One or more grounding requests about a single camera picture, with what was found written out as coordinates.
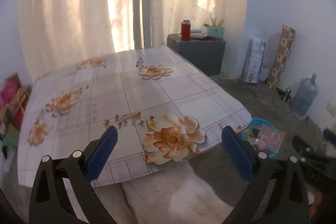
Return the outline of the right hand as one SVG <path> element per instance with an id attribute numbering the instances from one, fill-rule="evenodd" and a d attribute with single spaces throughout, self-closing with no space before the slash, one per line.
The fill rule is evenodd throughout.
<path id="1" fill-rule="evenodd" d="M 323 202 L 323 194 L 310 184 L 306 184 L 309 205 L 319 207 Z"/>

